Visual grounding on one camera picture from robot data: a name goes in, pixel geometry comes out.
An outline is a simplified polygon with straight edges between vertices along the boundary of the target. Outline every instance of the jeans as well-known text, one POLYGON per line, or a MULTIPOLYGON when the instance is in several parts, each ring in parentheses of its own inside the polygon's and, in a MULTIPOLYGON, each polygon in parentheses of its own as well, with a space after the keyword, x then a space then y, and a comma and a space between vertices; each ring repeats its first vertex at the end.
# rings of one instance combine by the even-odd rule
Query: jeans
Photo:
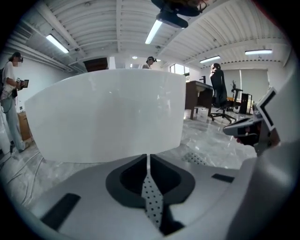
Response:
POLYGON ((12 97, 3 99, 1 100, 1 106, 3 107, 3 112, 6 115, 6 121, 8 123, 10 134, 15 143, 15 147, 19 151, 23 151, 25 149, 25 143, 23 142, 20 133, 20 123, 15 108, 15 100, 12 97))

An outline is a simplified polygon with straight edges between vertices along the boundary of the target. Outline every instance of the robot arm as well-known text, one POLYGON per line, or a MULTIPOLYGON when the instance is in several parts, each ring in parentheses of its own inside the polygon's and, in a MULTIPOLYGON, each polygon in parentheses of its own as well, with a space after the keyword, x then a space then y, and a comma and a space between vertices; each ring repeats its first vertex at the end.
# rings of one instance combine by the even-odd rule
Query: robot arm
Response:
POLYGON ((258 156, 277 144, 279 137, 273 121, 265 110, 265 106, 275 97, 276 93, 274 88, 270 88, 255 106, 253 117, 241 119, 224 127, 224 133, 239 138, 244 145, 254 147, 258 156))

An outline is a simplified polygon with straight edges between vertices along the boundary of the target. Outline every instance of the black office chair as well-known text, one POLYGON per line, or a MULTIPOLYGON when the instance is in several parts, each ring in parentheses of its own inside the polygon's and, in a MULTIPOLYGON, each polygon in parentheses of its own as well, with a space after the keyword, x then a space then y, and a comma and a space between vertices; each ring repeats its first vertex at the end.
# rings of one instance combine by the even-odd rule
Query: black office chair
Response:
POLYGON ((230 123, 232 122, 231 119, 236 121, 236 118, 225 113, 226 109, 231 106, 231 102, 227 100, 224 73, 221 70, 220 65, 217 63, 214 63, 211 67, 213 73, 210 75, 210 80, 214 89, 213 106, 219 107, 221 110, 223 110, 222 113, 211 113, 211 120, 214 121, 215 118, 222 117, 226 118, 230 123))

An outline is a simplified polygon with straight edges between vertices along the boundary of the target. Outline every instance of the black rubber pad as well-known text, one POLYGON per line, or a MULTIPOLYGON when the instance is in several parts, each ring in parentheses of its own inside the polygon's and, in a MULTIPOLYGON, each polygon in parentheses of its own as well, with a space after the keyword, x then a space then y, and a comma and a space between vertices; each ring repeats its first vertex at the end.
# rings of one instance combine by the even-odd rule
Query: black rubber pad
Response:
POLYGON ((212 178, 215 178, 215 179, 223 181, 223 182, 228 182, 228 183, 232 183, 233 180, 234 180, 234 177, 221 175, 221 174, 218 174, 218 173, 212 175, 212 178))
POLYGON ((41 221, 57 231, 72 212, 80 198, 81 197, 76 194, 66 194, 41 218, 41 221))

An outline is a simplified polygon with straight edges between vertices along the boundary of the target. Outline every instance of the cardboard box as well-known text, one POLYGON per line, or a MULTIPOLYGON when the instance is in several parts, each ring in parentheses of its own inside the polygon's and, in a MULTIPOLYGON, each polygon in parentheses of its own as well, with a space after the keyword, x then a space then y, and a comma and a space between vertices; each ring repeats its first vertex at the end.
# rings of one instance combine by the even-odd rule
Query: cardboard box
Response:
POLYGON ((20 122, 20 131, 21 131, 22 140, 26 141, 31 138, 31 132, 28 125, 26 112, 18 113, 18 118, 20 122))

